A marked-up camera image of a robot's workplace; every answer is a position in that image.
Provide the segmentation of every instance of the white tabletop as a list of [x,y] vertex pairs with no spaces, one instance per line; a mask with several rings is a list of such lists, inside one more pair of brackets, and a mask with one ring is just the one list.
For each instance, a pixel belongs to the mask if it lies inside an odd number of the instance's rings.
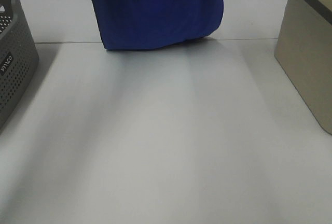
[[329,223],[332,136],[275,44],[37,45],[1,134],[0,222]]
[[[225,0],[221,40],[277,38],[287,0]],[[37,43],[101,42],[91,0],[21,0]]]

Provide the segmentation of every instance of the gray plastic basket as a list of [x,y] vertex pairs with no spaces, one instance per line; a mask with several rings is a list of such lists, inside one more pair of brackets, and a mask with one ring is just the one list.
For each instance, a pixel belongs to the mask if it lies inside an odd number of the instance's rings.
[[0,0],[0,128],[21,99],[38,62],[20,0]]

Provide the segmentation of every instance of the blue cloth bag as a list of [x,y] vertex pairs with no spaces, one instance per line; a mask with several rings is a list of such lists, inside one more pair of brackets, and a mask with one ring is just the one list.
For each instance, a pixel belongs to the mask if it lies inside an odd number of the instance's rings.
[[223,0],[92,0],[104,47],[155,49],[210,35]]

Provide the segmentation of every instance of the basket handle hole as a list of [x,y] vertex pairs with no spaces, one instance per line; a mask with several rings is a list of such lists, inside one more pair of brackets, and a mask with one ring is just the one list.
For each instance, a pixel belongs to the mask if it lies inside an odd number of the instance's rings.
[[4,13],[4,12],[5,12],[5,6],[0,4],[0,13]]

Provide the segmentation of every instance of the beige storage box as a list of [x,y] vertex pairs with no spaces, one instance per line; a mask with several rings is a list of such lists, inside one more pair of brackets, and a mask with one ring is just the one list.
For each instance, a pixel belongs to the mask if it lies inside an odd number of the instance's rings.
[[332,0],[288,0],[275,57],[332,134]]

